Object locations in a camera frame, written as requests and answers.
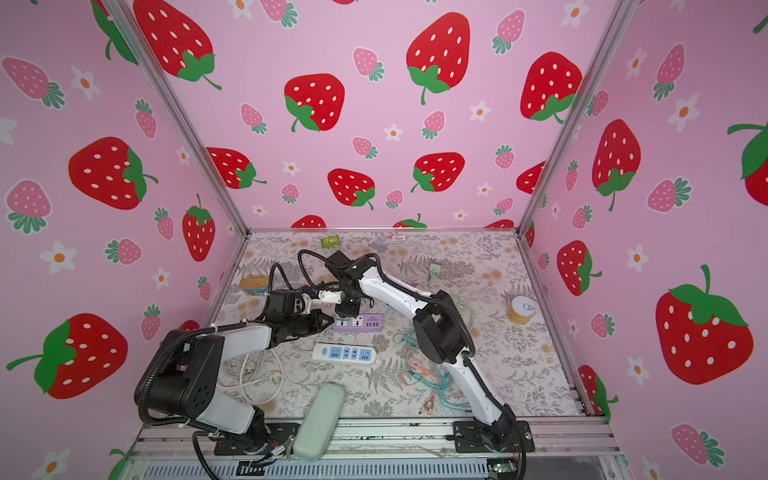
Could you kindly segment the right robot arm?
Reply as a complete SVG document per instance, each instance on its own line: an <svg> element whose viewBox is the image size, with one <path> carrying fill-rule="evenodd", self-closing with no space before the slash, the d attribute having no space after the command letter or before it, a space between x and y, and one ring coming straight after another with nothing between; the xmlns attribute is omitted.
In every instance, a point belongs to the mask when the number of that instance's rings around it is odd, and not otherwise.
<svg viewBox="0 0 768 480"><path fill-rule="evenodd" d="M388 275L376 253L350 259L340 251L325 257L302 249L297 262L308 277L304 258L321 260L335 280L330 288L311 284L317 293L338 293L335 312L338 316L354 316L360 303L367 299L386 304L408 318L421 352L433 363L441 364L467 399L479 437L486 448L502 452L515 447L524 452L525 433L513 409L501 402L496 390L477 365L476 348L469 329L451 296L440 290L419 290Z"/></svg>

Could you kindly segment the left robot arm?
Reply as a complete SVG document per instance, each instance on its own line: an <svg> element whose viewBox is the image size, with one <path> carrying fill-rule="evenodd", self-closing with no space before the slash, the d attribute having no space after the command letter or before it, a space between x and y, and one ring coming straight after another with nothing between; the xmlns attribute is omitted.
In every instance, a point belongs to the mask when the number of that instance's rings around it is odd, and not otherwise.
<svg viewBox="0 0 768 480"><path fill-rule="evenodd" d="M319 304L339 301L336 282L277 289L275 273L285 274L278 263L271 267L264 308L256 318L166 335L134 393L146 427L186 425L253 447L267 441L263 411L218 387L221 365L323 332L333 318Z"/></svg>

